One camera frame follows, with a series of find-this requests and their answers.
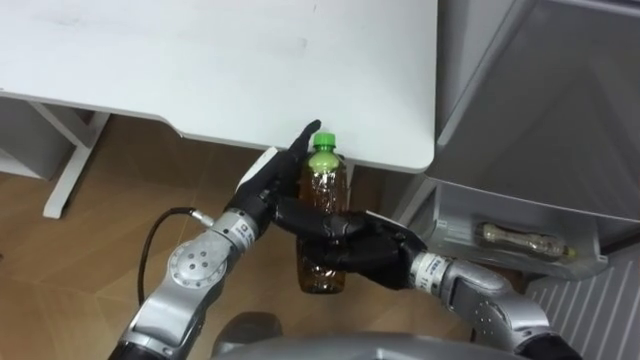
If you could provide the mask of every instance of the green bottle cap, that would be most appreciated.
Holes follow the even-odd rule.
[[[313,146],[336,147],[336,135],[332,133],[316,133],[313,136]]]

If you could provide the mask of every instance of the gray cabinet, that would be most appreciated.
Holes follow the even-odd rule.
[[[553,226],[531,223],[534,217],[527,214],[518,214],[529,220],[516,224],[504,214],[531,210],[553,219],[575,213],[584,220],[573,226],[593,226],[596,237],[567,240],[585,247],[637,231],[640,2],[448,0],[440,5],[435,161],[426,174],[390,178],[386,198],[395,211],[387,215],[425,229],[434,224],[433,207],[456,203],[453,218],[468,229],[474,224],[465,219],[480,215],[544,233]],[[448,186],[439,183],[468,191],[457,192],[455,201],[446,191],[429,198],[434,189],[438,194]],[[471,204],[480,196],[473,191],[486,203],[499,204]],[[463,192],[470,192],[469,205],[460,198]],[[425,237],[448,255],[573,274],[562,275],[566,278],[606,264],[594,249],[582,252],[582,260],[594,265],[582,274],[563,264],[557,272],[542,263],[524,266],[516,254],[474,249],[471,237],[462,241],[451,231]]]

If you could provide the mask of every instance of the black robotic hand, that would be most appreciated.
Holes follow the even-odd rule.
[[[309,123],[300,136],[284,151],[275,153],[264,164],[262,158],[254,167],[258,169],[248,180],[242,183],[233,195],[225,210],[238,209],[250,216],[264,233],[271,223],[275,212],[274,204],[280,197],[296,197],[298,195],[298,178],[304,160],[308,155],[311,135],[321,126],[320,120]]]
[[[315,264],[358,273],[394,290],[412,287],[411,264],[426,251],[414,232],[368,211],[326,215],[296,200],[280,199],[273,221],[305,239],[303,255]]]
[[[306,239],[304,255],[317,265],[359,273],[390,289],[409,287],[413,259],[426,250],[412,231],[370,212],[327,215],[297,199],[309,141],[320,125],[319,120],[311,122],[289,149],[258,164],[259,170],[240,185],[227,209],[244,211],[261,233],[273,221]]]

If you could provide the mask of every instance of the white table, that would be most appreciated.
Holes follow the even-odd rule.
[[[256,148],[319,118],[355,163],[420,172],[436,21],[435,0],[0,0],[0,96]]]

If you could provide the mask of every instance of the brown liquid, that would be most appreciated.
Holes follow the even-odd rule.
[[[347,172],[343,162],[328,173],[314,173],[305,166],[300,180],[300,199],[327,213],[347,210]],[[298,238],[298,283],[309,294],[337,294],[344,289],[346,274],[313,264],[302,256],[304,239]]]

